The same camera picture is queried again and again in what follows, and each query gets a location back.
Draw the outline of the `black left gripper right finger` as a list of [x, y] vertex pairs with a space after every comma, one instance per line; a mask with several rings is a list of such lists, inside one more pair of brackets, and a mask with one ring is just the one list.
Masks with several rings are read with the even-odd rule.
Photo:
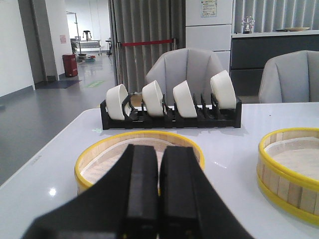
[[216, 193], [191, 147], [169, 146], [160, 167], [161, 239], [250, 239]]

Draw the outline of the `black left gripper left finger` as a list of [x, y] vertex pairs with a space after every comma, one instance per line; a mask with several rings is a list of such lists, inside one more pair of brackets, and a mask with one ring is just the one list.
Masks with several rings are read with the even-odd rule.
[[92, 187], [38, 217], [24, 239], [155, 239], [158, 162], [152, 146], [130, 144]]

